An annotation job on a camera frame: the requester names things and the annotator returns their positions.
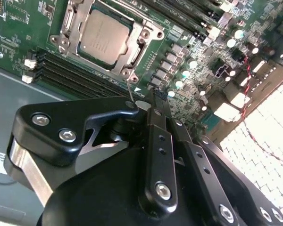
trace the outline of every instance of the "red and black wires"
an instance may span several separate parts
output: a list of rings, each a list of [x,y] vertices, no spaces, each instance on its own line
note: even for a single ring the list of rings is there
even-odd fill
[[[250,138],[254,141],[254,143],[266,154],[268,154],[269,156],[272,156],[274,157],[275,159],[281,161],[283,163],[283,160],[280,159],[278,156],[276,156],[274,153],[271,153],[267,150],[264,149],[264,147],[262,147],[258,141],[255,139],[255,137],[253,136],[253,134],[251,133],[251,131],[249,130],[247,124],[246,124],[246,110],[247,110],[247,96],[248,96],[248,93],[250,91],[250,80],[252,78],[251,76],[251,66],[249,64],[249,59],[246,58],[245,61],[244,61],[244,64],[246,65],[246,68],[247,68],[247,84],[246,84],[246,89],[244,91],[244,95],[245,95],[245,99],[244,99],[244,106],[243,106],[243,109],[242,109],[242,122],[246,128],[246,131],[248,133],[248,135],[250,136]]]

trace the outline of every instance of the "cable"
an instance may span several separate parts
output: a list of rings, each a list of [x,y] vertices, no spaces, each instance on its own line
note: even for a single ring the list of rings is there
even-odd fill
[[[129,84],[129,79],[127,79],[127,87],[128,87],[128,91],[129,91],[129,94],[130,94],[130,98],[131,98],[132,102],[134,103],[131,87],[130,87],[130,84]]]
[[[244,91],[244,95],[245,95],[245,98],[244,98],[244,106],[243,106],[243,109],[242,109],[242,122],[246,128],[246,131],[247,133],[249,134],[250,138],[254,141],[254,143],[264,152],[264,153],[267,153],[269,156],[271,157],[274,157],[275,159],[277,159],[278,161],[281,161],[283,163],[283,160],[280,159],[278,156],[276,156],[275,154],[273,153],[270,153],[269,151],[265,150],[264,147],[262,147],[258,141],[256,140],[256,138],[253,136],[253,134],[251,133],[251,131],[249,130],[247,124],[246,124],[246,109],[247,109],[247,95],[250,91],[250,80],[251,80],[251,66],[249,64],[249,59],[248,58],[245,58],[245,61],[244,61],[245,65],[246,65],[246,68],[247,68],[247,86],[246,86],[246,89]]]

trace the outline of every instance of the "metal lever arm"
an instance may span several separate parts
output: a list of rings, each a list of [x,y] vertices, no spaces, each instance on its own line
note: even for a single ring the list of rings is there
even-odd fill
[[[203,148],[215,169],[223,169],[215,170],[217,177],[247,225],[283,226],[283,214],[280,210],[224,156],[213,142],[206,136],[196,138],[194,142]]]
[[[185,126],[176,119],[170,120],[174,136],[176,158],[183,158],[195,187],[204,218],[209,226],[238,226],[239,221],[221,187],[208,158],[200,146],[192,143]]]

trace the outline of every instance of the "cpu socket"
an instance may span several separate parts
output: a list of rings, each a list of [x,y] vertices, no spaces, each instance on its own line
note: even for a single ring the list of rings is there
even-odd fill
[[[119,81],[137,83],[134,71],[149,44],[164,37],[162,26],[129,4],[73,0],[68,1],[60,34],[50,41],[67,57]]]

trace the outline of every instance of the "motherboard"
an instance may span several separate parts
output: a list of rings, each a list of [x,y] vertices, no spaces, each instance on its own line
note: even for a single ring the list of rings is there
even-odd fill
[[[283,0],[0,0],[0,68],[69,99],[154,88],[188,127],[234,121],[244,63],[255,74],[275,54],[282,19]]]

